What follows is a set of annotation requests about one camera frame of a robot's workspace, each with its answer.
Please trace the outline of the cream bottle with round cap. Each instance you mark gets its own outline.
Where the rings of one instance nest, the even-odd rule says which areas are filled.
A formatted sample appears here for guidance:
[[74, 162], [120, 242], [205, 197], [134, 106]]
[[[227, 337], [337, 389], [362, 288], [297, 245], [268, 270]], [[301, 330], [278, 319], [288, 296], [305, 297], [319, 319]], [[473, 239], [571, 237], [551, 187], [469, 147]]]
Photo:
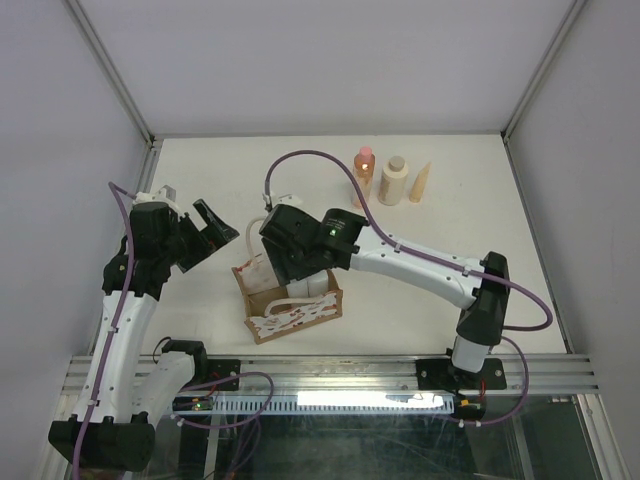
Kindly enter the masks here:
[[405, 191], [408, 164], [401, 156], [391, 157], [383, 167], [378, 200], [386, 206], [397, 205]]

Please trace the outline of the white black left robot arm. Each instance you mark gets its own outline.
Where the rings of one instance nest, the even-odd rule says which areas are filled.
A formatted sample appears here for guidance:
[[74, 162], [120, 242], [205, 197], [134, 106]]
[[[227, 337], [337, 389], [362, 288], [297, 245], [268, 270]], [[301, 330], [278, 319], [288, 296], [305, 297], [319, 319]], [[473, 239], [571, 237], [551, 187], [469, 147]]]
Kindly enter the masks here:
[[125, 234], [103, 270], [102, 319], [89, 372], [69, 419], [54, 421], [48, 434], [76, 472], [144, 470], [157, 424], [176, 394], [208, 380], [203, 342], [173, 339], [146, 379], [135, 382], [146, 330], [172, 268], [187, 272], [239, 235], [204, 200], [193, 206], [204, 228], [155, 195], [125, 212]]

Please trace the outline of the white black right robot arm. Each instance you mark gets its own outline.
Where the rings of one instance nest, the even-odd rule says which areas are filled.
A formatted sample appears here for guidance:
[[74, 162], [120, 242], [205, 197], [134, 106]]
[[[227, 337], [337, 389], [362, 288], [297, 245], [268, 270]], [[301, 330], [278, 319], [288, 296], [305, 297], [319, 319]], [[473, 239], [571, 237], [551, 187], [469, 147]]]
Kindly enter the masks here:
[[290, 205], [277, 205], [259, 235], [282, 286], [324, 270], [375, 273], [426, 290], [460, 309], [447, 363], [448, 378], [469, 387], [483, 374], [485, 360], [501, 341], [510, 288], [504, 256], [461, 259], [421, 252], [399, 239], [381, 238], [365, 217], [330, 209], [321, 220]]

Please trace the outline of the burlap cat print canvas bag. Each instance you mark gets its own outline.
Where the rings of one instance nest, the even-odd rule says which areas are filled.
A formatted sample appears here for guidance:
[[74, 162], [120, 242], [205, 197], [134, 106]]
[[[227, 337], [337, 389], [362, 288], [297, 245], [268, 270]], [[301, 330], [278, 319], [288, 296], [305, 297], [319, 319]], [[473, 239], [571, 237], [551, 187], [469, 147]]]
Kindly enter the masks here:
[[343, 314], [343, 290], [329, 270], [326, 270], [329, 291], [325, 295], [288, 297], [286, 286], [278, 284], [266, 254], [253, 249], [252, 228], [263, 221], [262, 217], [256, 217], [248, 223], [245, 244], [249, 258], [243, 265], [232, 269], [244, 302], [244, 324], [257, 345], [328, 322]]

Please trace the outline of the tan cone shaped tube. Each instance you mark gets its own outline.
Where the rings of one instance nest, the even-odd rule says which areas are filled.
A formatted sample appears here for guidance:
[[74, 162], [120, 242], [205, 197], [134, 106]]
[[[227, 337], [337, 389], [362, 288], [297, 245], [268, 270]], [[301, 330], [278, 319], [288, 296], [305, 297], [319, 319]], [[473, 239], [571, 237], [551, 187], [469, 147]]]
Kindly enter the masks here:
[[432, 163], [428, 162], [416, 175], [414, 183], [409, 193], [411, 203], [420, 203], [426, 189]]

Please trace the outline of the orange bottle with pink cap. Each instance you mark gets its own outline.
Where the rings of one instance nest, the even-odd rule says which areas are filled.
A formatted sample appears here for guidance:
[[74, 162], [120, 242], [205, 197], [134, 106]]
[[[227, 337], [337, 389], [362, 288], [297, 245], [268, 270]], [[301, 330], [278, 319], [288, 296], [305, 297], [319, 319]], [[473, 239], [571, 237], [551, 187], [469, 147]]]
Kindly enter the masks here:
[[366, 202], [369, 201], [374, 180], [374, 171], [375, 155], [373, 150], [368, 146], [363, 146], [354, 157], [352, 173]]

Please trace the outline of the white frosted rectangular bottle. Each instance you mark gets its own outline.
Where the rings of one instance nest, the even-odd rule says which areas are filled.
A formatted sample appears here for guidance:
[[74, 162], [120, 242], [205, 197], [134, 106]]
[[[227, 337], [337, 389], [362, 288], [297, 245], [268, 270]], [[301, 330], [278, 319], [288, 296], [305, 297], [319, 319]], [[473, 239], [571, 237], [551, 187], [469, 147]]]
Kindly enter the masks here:
[[309, 287], [306, 279], [293, 280], [286, 286], [289, 298], [309, 298]]

